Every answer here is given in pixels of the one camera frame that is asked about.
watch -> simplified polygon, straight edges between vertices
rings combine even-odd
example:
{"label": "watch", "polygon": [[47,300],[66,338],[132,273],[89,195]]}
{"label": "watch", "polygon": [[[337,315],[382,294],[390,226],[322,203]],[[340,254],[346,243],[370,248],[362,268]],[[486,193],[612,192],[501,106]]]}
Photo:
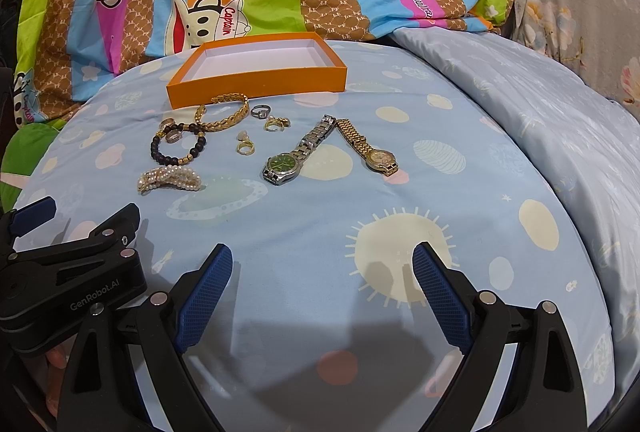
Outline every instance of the watch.
{"label": "watch", "polygon": [[336,124],[347,143],[364,158],[367,167],[376,172],[381,172],[385,176],[391,176],[398,171],[396,157],[389,151],[371,147],[367,143],[367,138],[357,132],[349,120],[337,120]]}
{"label": "watch", "polygon": [[282,185],[295,178],[300,174],[302,165],[309,155],[334,130],[335,122],[335,118],[329,115],[322,117],[318,125],[300,140],[293,151],[271,156],[262,169],[262,177],[274,185]]}

watch face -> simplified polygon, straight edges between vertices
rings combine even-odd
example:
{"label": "watch face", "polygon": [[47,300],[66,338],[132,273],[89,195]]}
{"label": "watch face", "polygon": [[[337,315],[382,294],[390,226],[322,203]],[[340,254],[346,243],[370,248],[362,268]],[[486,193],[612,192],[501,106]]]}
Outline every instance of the watch face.
{"label": "watch face", "polygon": [[296,159],[286,152],[270,157],[267,162],[267,167],[274,172],[289,172],[294,170],[297,165]]}
{"label": "watch face", "polygon": [[393,154],[381,149],[374,149],[367,157],[375,165],[390,165],[396,160]]}

gold metal watch band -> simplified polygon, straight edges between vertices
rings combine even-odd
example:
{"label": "gold metal watch band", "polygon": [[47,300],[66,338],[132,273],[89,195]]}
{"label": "gold metal watch band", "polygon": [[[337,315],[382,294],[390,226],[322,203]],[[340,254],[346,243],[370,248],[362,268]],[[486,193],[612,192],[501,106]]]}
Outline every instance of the gold metal watch band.
{"label": "gold metal watch band", "polygon": [[348,119],[337,120],[338,130],[347,140],[347,143],[364,159],[367,159],[369,152],[373,151],[367,143],[367,138],[356,131],[353,124]]}

orange box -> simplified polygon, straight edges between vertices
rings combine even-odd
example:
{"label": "orange box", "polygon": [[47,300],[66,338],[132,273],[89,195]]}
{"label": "orange box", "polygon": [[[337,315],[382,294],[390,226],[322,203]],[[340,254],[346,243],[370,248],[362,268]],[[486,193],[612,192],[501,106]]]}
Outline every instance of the orange box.
{"label": "orange box", "polygon": [[226,93],[249,98],[343,92],[347,66],[313,33],[254,35],[206,42],[166,86],[173,109]]}

gray floral fabric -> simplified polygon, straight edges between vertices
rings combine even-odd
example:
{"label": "gray floral fabric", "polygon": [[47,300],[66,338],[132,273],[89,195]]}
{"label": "gray floral fabric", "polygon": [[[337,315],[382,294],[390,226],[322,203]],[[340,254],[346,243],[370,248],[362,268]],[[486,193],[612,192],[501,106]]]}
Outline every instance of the gray floral fabric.
{"label": "gray floral fabric", "polygon": [[640,0],[515,0],[511,38],[640,120]]}

